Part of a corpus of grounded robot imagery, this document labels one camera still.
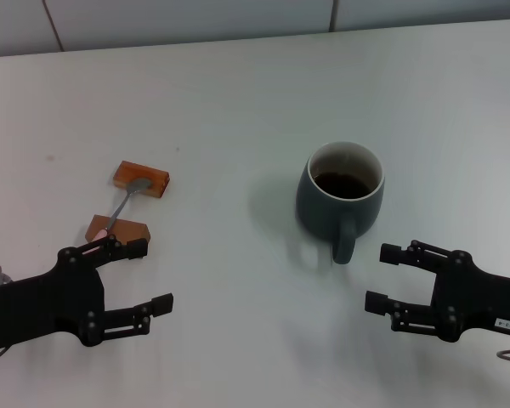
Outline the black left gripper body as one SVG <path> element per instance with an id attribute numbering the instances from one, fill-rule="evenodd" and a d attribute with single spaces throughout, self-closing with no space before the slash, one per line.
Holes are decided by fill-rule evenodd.
<path id="1" fill-rule="evenodd" d="M 58 253 L 47 273 L 0 286 L 0 349 L 56 332 L 86 347 L 104 340 L 104 287 L 79 249 Z"/>

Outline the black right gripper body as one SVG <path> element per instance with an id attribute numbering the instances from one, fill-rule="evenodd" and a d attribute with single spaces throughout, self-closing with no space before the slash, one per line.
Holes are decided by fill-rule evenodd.
<path id="1" fill-rule="evenodd" d="M 436 273 L 431 309 L 443 341 L 454 343 L 471 329 L 510 336 L 510 278 L 484 272 L 469 253 L 455 250 Z"/>

